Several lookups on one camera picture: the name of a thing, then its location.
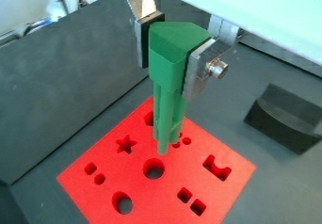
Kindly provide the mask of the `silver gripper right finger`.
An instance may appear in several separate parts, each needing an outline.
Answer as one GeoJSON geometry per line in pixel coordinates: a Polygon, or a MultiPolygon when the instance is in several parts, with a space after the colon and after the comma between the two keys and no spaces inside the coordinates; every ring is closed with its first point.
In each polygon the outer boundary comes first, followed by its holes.
{"type": "Polygon", "coordinates": [[[227,64],[222,61],[225,53],[243,36],[243,29],[213,15],[207,31],[213,37],[189,55],[183,80],[183,97],[191,101],[203,90],[209,77],[222,79],[227,64]]]}

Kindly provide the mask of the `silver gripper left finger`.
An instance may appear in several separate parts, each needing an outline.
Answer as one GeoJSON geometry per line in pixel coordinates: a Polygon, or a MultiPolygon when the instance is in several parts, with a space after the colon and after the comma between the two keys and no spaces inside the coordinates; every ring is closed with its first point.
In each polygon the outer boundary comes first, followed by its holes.
{"type": "Polygon", "coordinates": [[[165,21],[165,14],[158,11],[155,0],[126,0],[134,14],[139,66],[148,67],[148,28],[155,22],[165,21]]]}

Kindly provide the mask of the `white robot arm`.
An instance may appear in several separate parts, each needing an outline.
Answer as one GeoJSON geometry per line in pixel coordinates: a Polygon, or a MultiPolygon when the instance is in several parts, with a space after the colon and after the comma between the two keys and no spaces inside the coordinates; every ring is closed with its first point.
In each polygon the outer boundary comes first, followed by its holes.
{"type": "MultiPolygon", "coordinates": [[[[27,36],[95,1],[0,0],[0,45],[27,36]]],[[[148,30],[165,20],[165,15],[158,11],[155,0],[126,0],[126,3],[132,12],[139,66],[147,69],[151,67],[148,30]]],[[[179,93],[187,100],[201,92],[209,77],[225,76],[227,64],[222,56],[243,35],[243,30],[218,16],[210,17],[207,32],[213,37],[193,48],[183,65],[179,93]]]]}

